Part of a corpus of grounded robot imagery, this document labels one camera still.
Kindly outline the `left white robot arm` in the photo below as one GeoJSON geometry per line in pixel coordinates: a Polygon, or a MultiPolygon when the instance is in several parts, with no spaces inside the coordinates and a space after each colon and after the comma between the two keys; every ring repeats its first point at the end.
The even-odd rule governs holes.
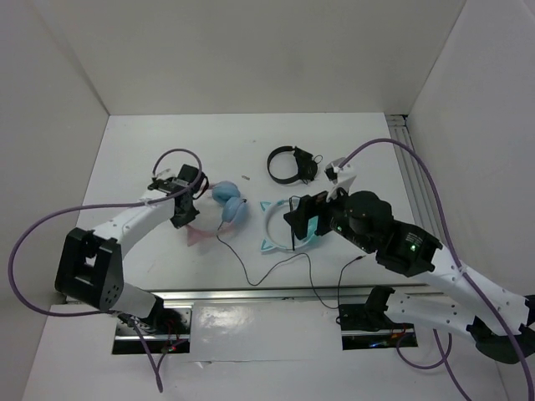
{"type": "Polygon", "coordinates": [[[65,238],[55,289],[101,312],[116,312],[123,321],[132,317],[147,333],[188,333],[186,319],[165,308],[161,297],[125,281],[123,260],[160,224],[180,229],[195,220],[193,201],[207,188],[203,172],[183,165],[177,175],[154,178],[139,206],[91,230],[74,228],[65,238]]]}

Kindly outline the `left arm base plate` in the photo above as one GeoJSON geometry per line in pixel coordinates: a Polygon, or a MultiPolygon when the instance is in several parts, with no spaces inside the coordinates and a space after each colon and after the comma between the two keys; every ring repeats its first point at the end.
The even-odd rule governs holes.
{"type": "MultiPolygon", "coordinates": [[[[179,323],[167,319],[163,328],[151,328],[141,321],[136,322],[151,353],[161,355],[187,354],[191,350],[192,305],[179,305],[172,311],[180,318],[179,323]]],[[[116,319],[115,335],[112,347],[113,355],[140,355],[145,349],[132,325],[132,321],[123,315],[116,319]]]]}

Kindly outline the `pink blue cat-ear headphones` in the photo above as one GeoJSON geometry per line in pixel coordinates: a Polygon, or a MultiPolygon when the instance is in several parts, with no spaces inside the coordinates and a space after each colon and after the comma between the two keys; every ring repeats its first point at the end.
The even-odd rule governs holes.
{"type": "Polygon", "coordinates": [[[220,181],[209,184],[207,189],[211,192],[211,198],[222,207],[221,222],[214,230],[196,228],[191,224],[186,225],[186,244],[194,246],[196,243],[226,234],[241,227],[248,217],[248,202],[242,196],[237,185],[231,181],[220,181]]]}

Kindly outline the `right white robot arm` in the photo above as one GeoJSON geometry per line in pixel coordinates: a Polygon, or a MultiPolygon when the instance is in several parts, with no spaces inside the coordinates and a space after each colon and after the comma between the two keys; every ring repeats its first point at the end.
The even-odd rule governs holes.
{"type": "Polygon", "coordinates": [[[306,195],[284,214],[299,240],[315,219],[317,236],[334,232],[373,255],[386,270],[424,282],[450,298],[434,302],[377,286],[365,303],[339,307],[342,328],[377,332],[422,325],[466,338],[500,363],[515,364],[533,355],[532,296],[514,294],[468,266],[458,267],[445,245],[422,228],[397,221],[390,204],[373,192],[350,195],[339,190],[335,199],[327,196],[306,195]]]}

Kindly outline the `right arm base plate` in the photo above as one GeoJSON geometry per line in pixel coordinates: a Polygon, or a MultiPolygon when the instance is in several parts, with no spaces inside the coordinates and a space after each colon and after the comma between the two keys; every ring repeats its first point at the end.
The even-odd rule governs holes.
{"type": "Polygon", "coordinates": [[[367,350],[418,346],[414,326],[394,323],[385,317],[372,317],[364,304],[342,304],[336,323],[341,329],[342,349],[367,350]]]}

